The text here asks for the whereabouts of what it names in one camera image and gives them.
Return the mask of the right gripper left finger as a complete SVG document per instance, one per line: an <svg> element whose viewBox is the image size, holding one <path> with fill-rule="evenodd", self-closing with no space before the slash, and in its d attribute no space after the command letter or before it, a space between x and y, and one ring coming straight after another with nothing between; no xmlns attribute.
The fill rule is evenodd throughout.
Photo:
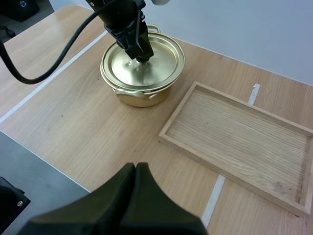
<svg viewBox="0 0 313 235"><path fill-rule="evenodd" d="M133 163L85 197L56 210L35 216L21 235L110 235L118 230L129 203L135 179Z"/></svg>

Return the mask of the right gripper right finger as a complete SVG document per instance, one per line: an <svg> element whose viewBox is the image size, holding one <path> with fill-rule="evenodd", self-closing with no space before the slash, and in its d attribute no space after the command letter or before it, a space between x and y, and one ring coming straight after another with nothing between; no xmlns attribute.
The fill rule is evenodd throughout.
<svg viewBox="0 0 313 235"><path fill-rule="evenodd" d="M172 201L159 187L147 163L138 163L134 188L121 219L123 235L206 235L199 217Z"/></svg>

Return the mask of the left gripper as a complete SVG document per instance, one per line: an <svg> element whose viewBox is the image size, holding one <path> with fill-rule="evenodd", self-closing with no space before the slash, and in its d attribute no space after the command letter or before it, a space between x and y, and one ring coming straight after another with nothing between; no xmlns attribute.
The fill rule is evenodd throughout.
<svg viewBox="0 0 313 235"><path fill-rule="evenodd" d="M99 17L105 29L131 59L148 61L154 56L142 12L145 1L87 0L87 3L94 11L101 10Z"/></svg>

